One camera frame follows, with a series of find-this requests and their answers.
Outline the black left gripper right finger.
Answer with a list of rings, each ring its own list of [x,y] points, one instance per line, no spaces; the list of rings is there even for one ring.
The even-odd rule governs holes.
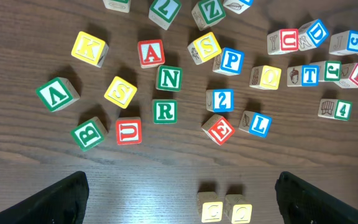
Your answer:
[[[275,184],[285,224],[358,224],[358,210],[284,171]]]

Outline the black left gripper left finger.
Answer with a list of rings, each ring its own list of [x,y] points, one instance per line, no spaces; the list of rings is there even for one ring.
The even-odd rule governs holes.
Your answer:
[[[0,212],[0,224],[82,224],[90,189],[77,171]]]

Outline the yellow C letter block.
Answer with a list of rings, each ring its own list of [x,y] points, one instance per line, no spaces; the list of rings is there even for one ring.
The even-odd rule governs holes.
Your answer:
[[[223,202],[216,192],[198,192],[197,211],[202,223],[220,222],[223,215]]]

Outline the green R letter block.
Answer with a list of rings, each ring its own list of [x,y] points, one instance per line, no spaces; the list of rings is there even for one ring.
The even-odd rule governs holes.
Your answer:
[[[175,124],[178,120],[178,103],[173,99],[152,100],[154,124]]]

